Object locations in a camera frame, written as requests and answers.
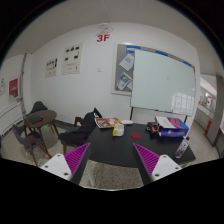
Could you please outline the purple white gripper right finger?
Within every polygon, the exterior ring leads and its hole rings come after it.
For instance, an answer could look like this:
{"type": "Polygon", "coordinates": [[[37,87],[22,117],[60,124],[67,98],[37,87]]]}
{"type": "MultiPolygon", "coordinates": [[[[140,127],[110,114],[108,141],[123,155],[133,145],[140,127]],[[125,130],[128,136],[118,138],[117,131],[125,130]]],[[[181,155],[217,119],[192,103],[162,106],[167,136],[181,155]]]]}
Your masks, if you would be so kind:
{"type": "Polygon", "coordinates": [[[133,144],[133,154],[144,185],[181,170],[181,167],[168,155],[159,156],[136,143],[133,144]]]}

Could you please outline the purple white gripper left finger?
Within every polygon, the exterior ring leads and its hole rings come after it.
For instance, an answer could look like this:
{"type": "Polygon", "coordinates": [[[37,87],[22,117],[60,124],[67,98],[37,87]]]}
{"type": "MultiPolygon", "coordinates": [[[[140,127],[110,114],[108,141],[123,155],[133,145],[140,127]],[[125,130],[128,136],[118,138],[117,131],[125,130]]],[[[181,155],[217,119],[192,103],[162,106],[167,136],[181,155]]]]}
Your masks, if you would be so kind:
{"type": "Polygon", "coordinates": [[[67,154],[56,154],[41,169],[74,184],[79,184],[91,154],[91,144],[86,143],[67,154]]]}

